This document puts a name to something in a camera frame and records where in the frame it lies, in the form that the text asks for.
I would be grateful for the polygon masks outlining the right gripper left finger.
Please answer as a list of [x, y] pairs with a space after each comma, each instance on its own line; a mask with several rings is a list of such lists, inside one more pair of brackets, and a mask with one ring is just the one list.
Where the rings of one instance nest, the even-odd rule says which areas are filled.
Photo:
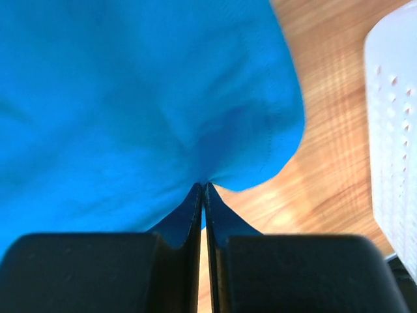
[[1, 262], [2, 312], [195, 312], [203, 191], [143, 233], [33, 233]]

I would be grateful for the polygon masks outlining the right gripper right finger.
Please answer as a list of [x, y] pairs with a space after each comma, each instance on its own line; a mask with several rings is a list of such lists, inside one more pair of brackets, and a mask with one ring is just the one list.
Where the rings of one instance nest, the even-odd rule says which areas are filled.
[[214, 312], [407, 312], [377, 247], [359, 235], [266, 235], [204, 195]]

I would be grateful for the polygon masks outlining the blue t-shirt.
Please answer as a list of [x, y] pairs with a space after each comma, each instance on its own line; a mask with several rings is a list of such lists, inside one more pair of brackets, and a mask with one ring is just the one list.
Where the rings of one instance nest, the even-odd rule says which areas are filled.
[[305, 113], [268, 1], [2, 1], [1, 250], [145, 231], [195, 183], [240, 192]]

